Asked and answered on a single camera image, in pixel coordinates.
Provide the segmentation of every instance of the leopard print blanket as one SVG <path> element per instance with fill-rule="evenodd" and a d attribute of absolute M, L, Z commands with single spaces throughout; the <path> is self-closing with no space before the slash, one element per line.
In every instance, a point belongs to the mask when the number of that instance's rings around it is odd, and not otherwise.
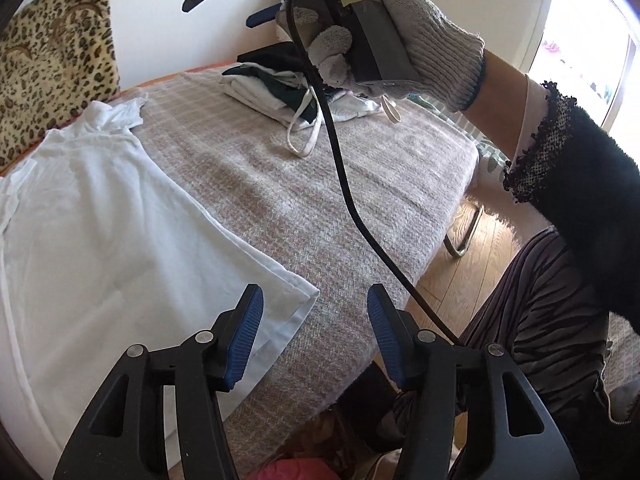
<path fill-rule="evenodd" d="M 0 36 L 0 171 L 119 92 L 109 0 L 33 0 Z"/>

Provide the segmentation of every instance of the glove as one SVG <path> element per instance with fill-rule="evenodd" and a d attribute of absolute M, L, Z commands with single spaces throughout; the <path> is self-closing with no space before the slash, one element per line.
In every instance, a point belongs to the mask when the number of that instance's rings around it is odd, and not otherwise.
<path fill-rule="evenodd" d="M 334 25 L 320 32 L 308 48 L 309 59 L 324 82 L 370 96 L 405 98 L 409 94 L 428 94 L 453 112 L 468 108 L 479 89 L 484 41 L 451 23 L 430 0 L 382 2 L 420 81 L 393 87 L 358 85 L 343 56 L 351 47 L 351 33 Z"/>

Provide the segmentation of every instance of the metal leg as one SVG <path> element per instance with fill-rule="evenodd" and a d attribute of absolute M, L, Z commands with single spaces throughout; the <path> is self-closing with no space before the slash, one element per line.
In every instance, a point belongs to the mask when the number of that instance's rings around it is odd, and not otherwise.
<path fill-rule="evenodd" d="M 476 210 L 474 218 L 471 221 L 471 225 L 469 226 L 469 229 L 466 230 L 465 236 L 462 238 L 462 242 L 460 243 L 460 246 L 458 248 L 455 248 L 453 246 L 451 238 L 449 238 L 449 234 L 445 235 L 444 246 L 447 248 L 447 251 L 449 251 L 449 254 L 451 254 L 451 256 L 453 256 L 454 258 L 462 258 L 462 256 L 465 255 L 466 250 L 469 248 L 469 245 L 471 245 L 471 238 L 474 237 L 474 233 L 476 232 L 476 228 L 478 228 L 480 217 L 482 216 L 483 212 L 484 206 L 481 205 Z"/>

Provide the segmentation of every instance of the stack of folded clothing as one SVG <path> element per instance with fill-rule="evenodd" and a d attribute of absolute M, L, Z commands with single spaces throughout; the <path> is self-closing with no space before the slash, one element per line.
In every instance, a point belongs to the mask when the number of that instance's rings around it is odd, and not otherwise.
<path fill-rule="evenodd" d="M 287 127 L 287 147 L 297 156 L 309 156 L 324 122 L 315 91 L 303 75 L 303 61 L 293 43 L 277 43 L 238 56 L 242 64 L 222 73 L 220 87 L 241 103 Z M 351 91 L 324 86 L 334 122 L 379 113 L 380 104 Z M 304 147 L 296 148 L 292 132 L 312 128 Z"/>

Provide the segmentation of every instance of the person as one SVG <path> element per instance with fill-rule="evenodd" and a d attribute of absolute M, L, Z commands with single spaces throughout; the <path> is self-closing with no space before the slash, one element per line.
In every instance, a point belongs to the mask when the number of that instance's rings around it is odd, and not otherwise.
<path fill-rule="evenodd" d="M 613 421 L 602 371 L 609 312 L 640 333 L 638 167 L 576 99 L 492 54 L 430 0 L 382 2 L 420 81 L 365 92 L 428 94 L 461 111 L 513 155 L 505 190 L 553 226 L 520 250 L 462 342 L 498 342 L 510 352 L 564 434 L 581 478 L 636 476 L 640 410 Z M 333 26 L 308 54 L 327 84 L 363 92 L 344 57 L 350 46 L 349 31 Z M 458 402 L 463 410 L 464 399 Z M 410 404 L 401 394 L 389 412 L 399 434 Z"/>

